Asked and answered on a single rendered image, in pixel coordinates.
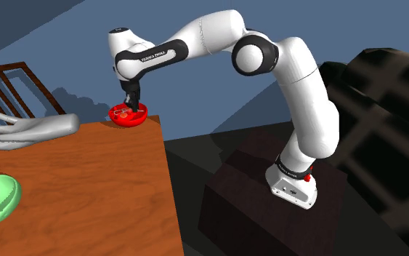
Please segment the red bowl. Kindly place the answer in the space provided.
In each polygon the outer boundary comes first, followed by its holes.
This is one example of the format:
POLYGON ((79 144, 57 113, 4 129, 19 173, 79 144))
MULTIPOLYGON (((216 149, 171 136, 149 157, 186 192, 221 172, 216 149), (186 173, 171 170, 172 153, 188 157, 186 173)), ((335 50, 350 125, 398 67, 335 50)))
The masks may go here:
POLYGON ((147 118, 147 107, 139 103, 137 112, 134 112, 125 103, 113 106, 108 111, 111 121, 120 127, 135 127, 142 124, 147 118))

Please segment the brown wooden chair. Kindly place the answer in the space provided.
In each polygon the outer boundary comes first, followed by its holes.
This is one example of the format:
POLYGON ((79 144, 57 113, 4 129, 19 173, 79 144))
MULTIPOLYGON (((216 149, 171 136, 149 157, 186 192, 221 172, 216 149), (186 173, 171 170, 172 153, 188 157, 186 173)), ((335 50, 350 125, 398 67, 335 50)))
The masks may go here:
MULTIPOLYGON (((5 87, 9 90, 11 96, 16 100, 16 102, 20 105, 20 107, 25 111, 25 113, 30 117, 34 118, 35 116, 31 112, 30 108, 25 104, 24 100, 21 98, 20 94, 14 88, 13 84, 10 82, 9 78, 5 74, 5 71, 12 71, 20 69, 24 72, 24 74, 33 82, 36 88, 42 93, 42 95, 48 100, 49 104, 56 110, 56 112, 60 115, 64 115, 65 111, 63 110, 62 106, 57 102, 54 98, 53 94, 42 84, 39 78, 33 73, 33 71, 27 66, 25 62, 17 62, 17 63, 9 63, 0 65, 0 79, 2 80, 5 87)), ((21 118, 19 111, 16 109, 14 104, 10 101, 7 95, 2 91, 0 87, 0 98, 8 107, 11 113, 13 113, 16 117, 21 118)))

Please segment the grey hand sculpture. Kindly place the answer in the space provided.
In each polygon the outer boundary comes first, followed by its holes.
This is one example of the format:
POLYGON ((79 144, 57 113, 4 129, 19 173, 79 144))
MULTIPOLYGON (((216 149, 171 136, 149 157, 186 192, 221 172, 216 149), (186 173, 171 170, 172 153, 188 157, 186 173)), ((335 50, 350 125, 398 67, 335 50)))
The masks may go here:
POLYGON ((72 135, 79 130, 79 117, 74 113, 43 118, 17 118, 0 113, 0 151, 10 151, 37 143, 72 135))

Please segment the brown wooden table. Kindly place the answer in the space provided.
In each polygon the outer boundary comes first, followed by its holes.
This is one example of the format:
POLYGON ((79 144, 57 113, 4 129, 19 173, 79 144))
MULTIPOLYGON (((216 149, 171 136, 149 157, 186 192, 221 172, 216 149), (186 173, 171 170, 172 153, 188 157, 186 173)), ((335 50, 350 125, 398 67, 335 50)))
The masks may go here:
POLYGON ((184 256, 157 116, 0 151, 0 173, 23 189, 0 256, 184 256))

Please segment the dark robot stand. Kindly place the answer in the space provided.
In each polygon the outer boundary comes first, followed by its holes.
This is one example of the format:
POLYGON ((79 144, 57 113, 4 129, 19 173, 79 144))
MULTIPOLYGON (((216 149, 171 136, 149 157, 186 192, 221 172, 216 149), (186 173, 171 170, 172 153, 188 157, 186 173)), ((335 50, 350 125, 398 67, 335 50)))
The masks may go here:
POLYGON ((257 128, 207 182, 198 228, 227 256, 332 255, 347 176, 316 161, 310 209, 273 195, 265 172, 285 144, 257 128))

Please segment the dark sofa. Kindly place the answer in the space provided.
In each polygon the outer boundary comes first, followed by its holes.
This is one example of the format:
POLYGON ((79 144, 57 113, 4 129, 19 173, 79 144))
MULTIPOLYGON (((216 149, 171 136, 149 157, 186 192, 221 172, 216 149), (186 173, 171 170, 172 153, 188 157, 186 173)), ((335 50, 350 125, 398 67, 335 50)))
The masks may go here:
POLYGON ((409 53, 369 48, 319 71, 340 117, 330 163, 409 247, 409 53))

